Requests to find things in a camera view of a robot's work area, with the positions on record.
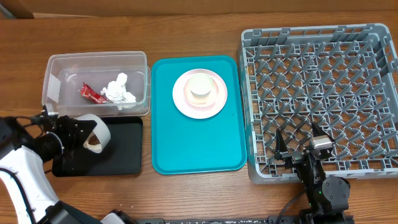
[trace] gray dish rack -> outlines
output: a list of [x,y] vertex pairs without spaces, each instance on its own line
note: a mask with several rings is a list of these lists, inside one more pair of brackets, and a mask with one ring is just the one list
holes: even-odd
[[238,57],[254,183],[299,181],[274,160],[275,131],[302,150],[311,122],[336,140],[327,175],[398,177],[398,59],[385,25],[249,29]]

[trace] red snack packet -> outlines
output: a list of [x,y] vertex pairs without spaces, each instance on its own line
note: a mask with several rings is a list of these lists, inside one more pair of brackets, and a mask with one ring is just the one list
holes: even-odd
[[90,86],[86,83],[83,83],[83,88],[80,91],[80,95],[84,96],[85,98],[91,100],[95,104],[103,104],[109,103],[108,99],[101,96],[100,94],[96,93]]

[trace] white label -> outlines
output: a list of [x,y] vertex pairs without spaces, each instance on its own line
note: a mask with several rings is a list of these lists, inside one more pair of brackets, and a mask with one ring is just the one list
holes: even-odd
[[47,88],[47,97],[58,103],[60,97],[61,81],[50,74],[49,87]]

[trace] teal tray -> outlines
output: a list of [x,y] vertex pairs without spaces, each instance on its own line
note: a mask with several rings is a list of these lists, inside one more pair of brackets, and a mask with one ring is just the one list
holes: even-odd
[[[174,105],[172,91],[185,72],[205,68],[225,82],[224,108],[193,119]],[[235,61],[225,55],[162,59],[152,67],[152,164],[161,174],[238,170],[246,163],[241,94]]]

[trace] clear plastic bin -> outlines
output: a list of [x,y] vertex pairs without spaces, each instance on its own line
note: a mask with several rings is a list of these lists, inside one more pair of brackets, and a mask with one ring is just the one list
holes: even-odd
[[[83,82],[95,92],[127,75],[126,90],[136,103],[94,104],[80,95]],[[150,108],[150,70],[144,52],[93,52],[53,55],[44,76],[42,104],[50,104],[60,116],[92,113],[97,116],[144,116]],[[118,109],[118,106],[132,106]]]

